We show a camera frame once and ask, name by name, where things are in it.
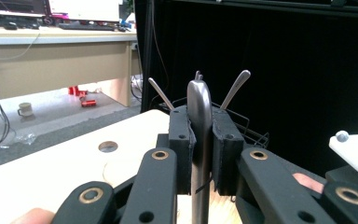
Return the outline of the clear plastic wrap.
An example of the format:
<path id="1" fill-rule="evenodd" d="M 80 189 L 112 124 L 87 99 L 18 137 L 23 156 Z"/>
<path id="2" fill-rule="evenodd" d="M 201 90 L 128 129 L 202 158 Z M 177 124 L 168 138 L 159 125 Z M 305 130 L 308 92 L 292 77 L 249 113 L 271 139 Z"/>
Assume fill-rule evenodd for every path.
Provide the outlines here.
<path id="1" fill-rule="evenodd" d="M 15 142 L 30 146 L 35 141 L 35 139 L 36 139 L 36 135 L 33 133 L 29 133 L 29 134 L 16 136 Z"/>

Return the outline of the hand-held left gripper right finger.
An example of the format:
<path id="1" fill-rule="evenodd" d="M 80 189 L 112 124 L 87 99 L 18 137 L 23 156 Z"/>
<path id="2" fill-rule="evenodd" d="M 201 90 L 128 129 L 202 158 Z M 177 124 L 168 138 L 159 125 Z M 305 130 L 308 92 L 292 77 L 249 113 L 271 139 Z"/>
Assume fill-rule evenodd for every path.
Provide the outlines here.
<path id="1" fill-rule="evenodd" d="M 244 138 L 226 110 L 213 111 L 214 189 L 222 196 L 236 194 L 238 181 L 237 158 L 241 155 Z"/>

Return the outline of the dark monitor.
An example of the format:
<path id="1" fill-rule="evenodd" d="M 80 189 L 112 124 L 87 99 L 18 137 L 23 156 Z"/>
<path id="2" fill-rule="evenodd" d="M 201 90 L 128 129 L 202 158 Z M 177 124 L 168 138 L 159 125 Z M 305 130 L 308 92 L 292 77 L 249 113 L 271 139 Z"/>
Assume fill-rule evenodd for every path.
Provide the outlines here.
<path id="1" fill-rule="evenodd" d="M 0 12 L 45 14 L 44 0 L 0 0 Z"/>

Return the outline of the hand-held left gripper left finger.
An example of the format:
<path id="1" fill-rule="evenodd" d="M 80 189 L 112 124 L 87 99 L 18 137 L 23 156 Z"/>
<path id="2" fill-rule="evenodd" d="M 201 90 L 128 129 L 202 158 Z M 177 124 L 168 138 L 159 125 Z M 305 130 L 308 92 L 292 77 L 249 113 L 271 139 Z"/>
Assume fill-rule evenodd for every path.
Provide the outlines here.
<path id="1" fill-rule="evenodd" d="M 196 138 L 185 105 L 170 112 L 169 148 L 177 157 L 177 193 L 191 194 L 193 150 Z"/>

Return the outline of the white monitor screen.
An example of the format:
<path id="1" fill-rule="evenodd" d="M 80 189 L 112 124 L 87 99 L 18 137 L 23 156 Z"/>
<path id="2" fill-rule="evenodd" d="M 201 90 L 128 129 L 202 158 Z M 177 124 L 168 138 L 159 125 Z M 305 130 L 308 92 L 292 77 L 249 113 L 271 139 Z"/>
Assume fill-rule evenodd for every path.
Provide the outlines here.
<path id="1" fill-rule="evenodd" d="M 69 20 L 119 21 L 122 0 L 48 0 L 50 12 Z"/>

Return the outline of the black wire cutlery basket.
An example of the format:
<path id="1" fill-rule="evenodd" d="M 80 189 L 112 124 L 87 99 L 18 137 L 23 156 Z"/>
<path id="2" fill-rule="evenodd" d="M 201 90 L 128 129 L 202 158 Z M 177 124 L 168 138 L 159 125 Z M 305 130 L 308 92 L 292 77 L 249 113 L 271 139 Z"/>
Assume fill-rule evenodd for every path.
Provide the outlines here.
<path id="1" fill-rule="evenodd" d="M 180 105 L 186 104 L 186 97 L 179 98 L 172 101 L 172 105 L 174 107 L 178 107 Z M 213 107 L 219 108 L 220 105 L 216 103 L 212 103 Z M 152 100 L 151 107 L 161 110 L 162 112 L 169 114 L 170 109 L 166 105 L 166 103 L 158 102 L 157 100 Z M 269 145 L 269 132 L 266 133 L 257 133 L 250 128 L 250 119 L 241 115 L 233 110 L 226 109 L 227 113 L 233 120 L 235 126 L 240 131 L 241 135 L 244 137 L 246 143 L 255 145 L 262 148 L 267 148 Z"/>

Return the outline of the silver table knife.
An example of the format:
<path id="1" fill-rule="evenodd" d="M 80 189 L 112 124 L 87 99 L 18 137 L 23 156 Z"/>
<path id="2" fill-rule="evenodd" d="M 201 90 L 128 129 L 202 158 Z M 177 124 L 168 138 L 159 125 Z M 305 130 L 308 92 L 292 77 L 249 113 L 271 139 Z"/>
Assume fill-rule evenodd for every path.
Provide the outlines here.
<path id="1" fill-rule="evenodd" d="M 187 85 L 187 114 L 196 139 L 191 174 L 192 224 L 206 224 L 209 216 L 213 110 L 211 95 L 203 80 L 191 80 Z"/>

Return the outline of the white mug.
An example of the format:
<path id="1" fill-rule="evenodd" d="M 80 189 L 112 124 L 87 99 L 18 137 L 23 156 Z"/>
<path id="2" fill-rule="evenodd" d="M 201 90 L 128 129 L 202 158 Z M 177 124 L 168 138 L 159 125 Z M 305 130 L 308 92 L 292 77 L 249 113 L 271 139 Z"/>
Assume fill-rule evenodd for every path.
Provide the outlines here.
<path id="1" fill-rule="evenodd" d="M 21 103 L 18 108 L 18 115 L 22 117 L 30 117 L 34 114 L 31 103 Z"/>

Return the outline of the beige wooden desk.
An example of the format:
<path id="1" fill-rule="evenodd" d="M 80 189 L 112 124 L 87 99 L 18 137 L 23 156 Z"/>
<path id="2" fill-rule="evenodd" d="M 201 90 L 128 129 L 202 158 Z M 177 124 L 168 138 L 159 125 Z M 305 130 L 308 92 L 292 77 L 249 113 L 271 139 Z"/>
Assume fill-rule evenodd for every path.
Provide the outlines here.
<path id="1" fill-rule="evenodd" d="M 136 40 L 135 32 L 0 27 L 0 98 L 99 83 L 128 106 Z"/>

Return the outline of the slim silver cutlery piece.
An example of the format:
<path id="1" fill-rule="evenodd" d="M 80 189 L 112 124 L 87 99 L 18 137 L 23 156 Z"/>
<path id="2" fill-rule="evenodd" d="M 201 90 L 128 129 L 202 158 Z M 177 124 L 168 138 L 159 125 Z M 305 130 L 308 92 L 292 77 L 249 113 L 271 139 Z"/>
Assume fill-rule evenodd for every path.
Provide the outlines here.
<path id="1" fill-rule="evenodd" d="M 161 87 L 158 85 L 158 83 L 152 78 L 149 77 L 148 78 L 148 82 L 150 83 L 150 85 L 154 88 L 154 90 L 158 93 L 158 95 L 161 97 L 161 99 L 163 100 L 163 102 L 166 104 L 166 106 L 170 109 L 170 110 L 174 110 L 174 106 L 171 103 L 171 101 L 169 100 L 169 98 L 166 96 L 166 94 L 164 93 L 164 91 L 161 89 Z"/>

